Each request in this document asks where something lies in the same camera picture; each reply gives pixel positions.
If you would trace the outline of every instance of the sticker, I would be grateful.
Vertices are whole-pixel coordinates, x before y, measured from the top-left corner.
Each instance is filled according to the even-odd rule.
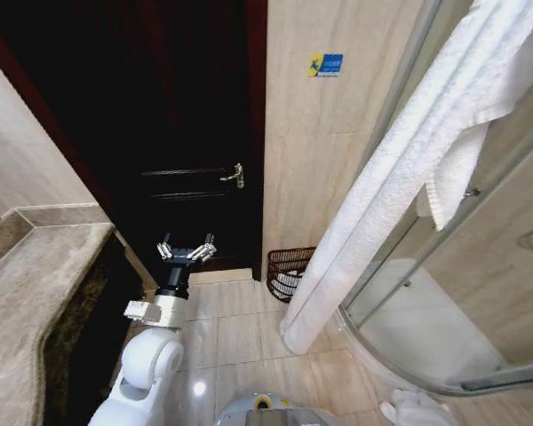
[[[337,77],[344,55],[341,53],[314,53],[310,55],[310,77]]]

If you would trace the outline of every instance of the beige wall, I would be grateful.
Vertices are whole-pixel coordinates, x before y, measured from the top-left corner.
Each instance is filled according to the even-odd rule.
[[[316,245],[352,184],[422,0],[270,0],[263,254]],[[343,53],[338,78],[307,76]]]
[[[0,70],[0,216],[18,206],[93,201]]]

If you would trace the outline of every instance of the hanging towel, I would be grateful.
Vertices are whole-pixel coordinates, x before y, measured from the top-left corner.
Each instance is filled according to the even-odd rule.
[[[322,237],[281,322],[306,353],[533,28],[533,0],[481,0],[458,23]]]
[[[472,120],[438,167],[426,179],[417,197],[417,214],[433,217],[442,230],[457,212],[472,177],[488,132],[489,122],[513,111],[515,103],[533,84],[533,32],[489,90],[478,99]]]

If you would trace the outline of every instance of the door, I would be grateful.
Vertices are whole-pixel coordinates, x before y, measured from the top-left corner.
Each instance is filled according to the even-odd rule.
[[[206,269],[258,273],[265,1],[0,2],[0,39],[19,69],[0,67],[157,280],[166,232],[191,248],[214,233]]]

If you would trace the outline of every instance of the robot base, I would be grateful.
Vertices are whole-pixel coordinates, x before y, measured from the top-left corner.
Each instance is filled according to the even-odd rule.
[[[253,393],[232,401],[215,426],[346,426],[324,410],[298,408],[288,399],[271,393]]]

